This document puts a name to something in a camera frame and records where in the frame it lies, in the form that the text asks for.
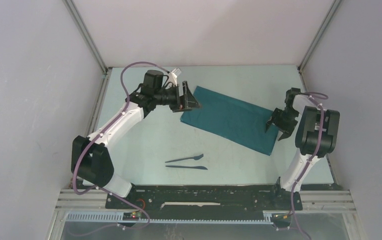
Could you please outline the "teal cloth napkin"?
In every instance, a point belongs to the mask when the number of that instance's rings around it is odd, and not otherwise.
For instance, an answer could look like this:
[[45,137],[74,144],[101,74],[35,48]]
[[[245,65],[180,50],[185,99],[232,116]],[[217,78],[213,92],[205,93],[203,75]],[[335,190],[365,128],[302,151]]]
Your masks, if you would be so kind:
[[279,133],[274,126],[266,130],[272,110],[200,86],[193,95],[202,107],[184,112],[180,118],[182,123],[256,152],[272,154]]

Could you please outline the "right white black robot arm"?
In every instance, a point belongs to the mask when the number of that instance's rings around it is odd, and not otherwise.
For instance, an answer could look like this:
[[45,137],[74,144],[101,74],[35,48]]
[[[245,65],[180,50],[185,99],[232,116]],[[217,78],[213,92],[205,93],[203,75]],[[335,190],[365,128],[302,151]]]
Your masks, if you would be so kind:
[[290,201],[289,193],[299,192],[302,181],[313,166],[336,147],[341,114],[324,108],[319,100],[328,97],[319,92],[302,92],[299,88],[286,91],[285,108],[276,108],[265,124],[265,130],[276,126],[282,133],[279,140],[295,135],[296,153],[279,177],[279,190],[269,196],[272,207],[284,208]]

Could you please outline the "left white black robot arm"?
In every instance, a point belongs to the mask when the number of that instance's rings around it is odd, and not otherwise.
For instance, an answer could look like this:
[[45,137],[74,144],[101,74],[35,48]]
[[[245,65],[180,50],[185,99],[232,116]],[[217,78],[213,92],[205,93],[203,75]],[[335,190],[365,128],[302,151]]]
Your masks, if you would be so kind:
[[200,107],[187,81],[178,85],[180,74],[179,68],[166,73],[148,70],[138,88],[127,93],[125,104],[116,115],[90,135],[77,136],[72,143],[71,171],[74,177],[118,195],[117,201],[124,208],[135,206],[137,195],[131,191],[133,184],[115,172],[110,150],[157,106],[169,106],[174,113]]

